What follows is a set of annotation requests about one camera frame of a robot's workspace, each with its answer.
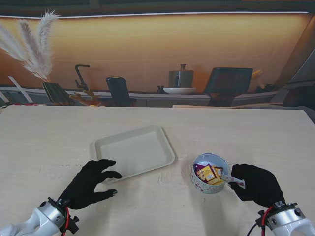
white robotic wrist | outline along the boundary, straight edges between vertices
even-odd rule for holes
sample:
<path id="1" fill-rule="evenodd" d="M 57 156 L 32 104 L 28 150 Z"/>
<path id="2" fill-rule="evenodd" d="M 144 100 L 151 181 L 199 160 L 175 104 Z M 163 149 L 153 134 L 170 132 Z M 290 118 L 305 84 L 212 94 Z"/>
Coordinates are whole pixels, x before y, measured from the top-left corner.
<path id="1" fill-rule="evenodd" d="M 51 236 L 59 231 L 66 231 L 66 219 L 66 211 L 61 201 L 56 202 L 48 198 L 48 201 L 44 201 L 33 210 L 33 214 L 27 221 L 0 229 L 0 236 Z M 69 215 L 67 229 L 73 234 L 79 230 L 76 225 L 78 221 L 76 216 L 71 219 Z"/>
<path id="2" fill-rule="evenodd" d="M 261 210 L 258 213 L 261 217 L 256 220 L 256 225 L 262 228 L 262 235 L 265 234 L 265 226 L 267 226 L 275 236 L 290 236 L 293 231 L 302 232 L 306 236 L 315 236 L 312 223 L 300 208 L 295 207 L 296 205 L 297 203 L 286 204 L 280 201 L 274 203 L 266 212 Z M 266 215 L 264 225 L 262 225 L 263 215 Z"/>

wire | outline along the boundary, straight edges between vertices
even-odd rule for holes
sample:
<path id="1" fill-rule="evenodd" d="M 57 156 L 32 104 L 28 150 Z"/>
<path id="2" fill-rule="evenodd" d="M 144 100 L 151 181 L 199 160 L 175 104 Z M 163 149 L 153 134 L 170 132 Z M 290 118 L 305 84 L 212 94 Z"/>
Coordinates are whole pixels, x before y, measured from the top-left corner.
<path id="1" fill-rule="evenodd" d="M 65 228 L 64 228 L 64 232 L 63 232 L 62 236 L 65 236 L 65 232 L 66 232 L 67 229 L 68 229 L 69 218 L 70 218 L 70 216 L 69 216 L 69 209 L 66 207 L 65 210 L 66 210 L 66 214 L 67 214 L 67 221 L 66 221 L 66 223 L 65 223 Z"/>
<path id="2" fill-rule="evenodd" d="M 273 206 L 269 207 L 266 212 L 264 213 L 264 215 L 262 216 L 262 220 L 261 220 L 261 236 L 265 236 L 265 219 L 267 214 L 272 210 L 272 208 L 274 208 Z"/>
<path id="3" fill-rule="evenodd" d="M 257 223 L 255 223 L 255 224 L 251 227 L 251 229 L 248 231 L 248 233 L 247 233 L 246 236 L 250 236 L 252 230 L 256 227 L 256 225 L 257 225 Z"/>

purple snack packet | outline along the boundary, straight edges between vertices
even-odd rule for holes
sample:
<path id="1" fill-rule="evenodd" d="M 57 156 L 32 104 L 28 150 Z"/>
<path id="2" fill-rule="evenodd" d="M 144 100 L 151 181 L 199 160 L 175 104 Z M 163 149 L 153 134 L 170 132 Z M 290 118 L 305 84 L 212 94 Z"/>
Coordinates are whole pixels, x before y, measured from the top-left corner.
<path id="1" fill-rule="evenodd" d="M 207 180 L 202 180 L 199 176 L 201 174 L 201 169 L 203 169 L 206 166 L 203 165 L 199 165 L 199 164 L 194 164 L 193 166 L 193 170 L 195 171 L 196 176 L 198 177 L 198 179 L 200 179 L 202 182 L 207 183 Z"/>

glove finger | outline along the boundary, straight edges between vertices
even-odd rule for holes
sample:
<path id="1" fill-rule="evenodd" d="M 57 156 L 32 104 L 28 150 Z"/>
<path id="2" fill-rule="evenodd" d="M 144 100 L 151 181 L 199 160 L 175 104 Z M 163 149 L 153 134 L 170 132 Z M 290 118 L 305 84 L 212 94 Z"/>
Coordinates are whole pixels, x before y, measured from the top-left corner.
<path id="1" fill-rule="evenodd" d="M 239 167 L 237 167 L 237 172 L 242 172 L 244 175 L 252 175 L 253 173 L 264 173 L 265 174 L 272 174 L 270 171 L 265 170 L 263 168 L 254 166 L 254 165 L 248 165 L 248 164 L 241 164 Z"/>
<path id="2" fill-rule="evenodd" d="M 230 182 L 229 185 L 231 186 L 231 189 L 233 189 L 236 193 L 236 195 L 242 200 L 242 201 L 249 201 L 252 200 L 249 196 L 246 189 L 241 188 L 238 186 L 237 183 Z"/>
<path id="3" fill-rule="evenodd" d="M 232 167 L 231 175 L 235 178 L 238 178 L 240 180 L 243 179 L 242 175 L 242 167 L 239 164 L 236 164 Z"/>
<path id="4" fill-rule="evenodd" d="M 94 163 L 96 163 L 96 161 L 89 161 L 87 164 L 85 164 L 83 167 L 82 167 L 82 170 L 81 171 L 84 171 L 86 169 L 88 169 L 90 166 L 92 166 Z"/>
<path id="5" fill-rule="evenodd" d="M 97 173 L 101 173 L 103 170 L 107 169 L 110 166 L 113 166 L 116 164 L 116 161 L 111 160 L 99 160 L 97 164 L 95 165 L 95 171 Z"/>
<path id="6" fill-rule="evenodd" d="M 122 175 L 116 171 L 105 171 L 99 175 L 99 182 L 102 183 L 107 178 L 122 178 Z"/>
<path id="7" fill-rule="evenodd" d="M 109 189 L 105 192 L 96 192 L 93 194 L 91 201 L 92 203 L 97 203 L 110 197 L 114 197 L 116 194 L 117 194 L 116 189 Z"/>

robotic hand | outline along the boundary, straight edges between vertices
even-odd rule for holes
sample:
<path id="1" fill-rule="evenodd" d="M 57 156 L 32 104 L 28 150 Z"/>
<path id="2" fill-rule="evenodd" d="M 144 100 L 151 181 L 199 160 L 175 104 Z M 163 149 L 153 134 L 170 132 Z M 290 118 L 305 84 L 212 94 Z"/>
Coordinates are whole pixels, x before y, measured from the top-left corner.
<path id="1" fill-rule="evenodd" d="M 268 226 L 275 236 L 289 236 L 294 230 L 306 236 L 315 236 L 315 229 L 310 220 L 295 207 L 297 203 L 285 203 L 277 179 L 270 171 L 253 165 L 237 164 L 233 166 L 231 175 L 245 181 L 245 189 L 236 183 L 230 183 L 230 187 L 242 201 L 253 200 L 268 208 L 266 212 L 261 210 L 258 213 L 261 217 L 256 220 L 256 224 L 262 228 L 263 236 L 265 226 Z"/>
<path id="2" fill-rule="evenodd" d="M 94 192 L 95 187 L 107 178 L 122 178 L 121 174 L 115 171 L 102 173 L 104 169 L 115 163 L 109 160 L 89 161 L 57 201 L 48 198 L 48 201 L 44 201 L 33 210 L 32 216 L 27 221 L 0 229 L 0 236 L 51 236 L 58 231 L 64 236 L 66 230 L 74 234 L 79 230 L 76 226 L 79 219 L 76 216 L 72 219 L 68 208 L 83 209 L 90 204 L 115 196 L 116 189 Z"/>

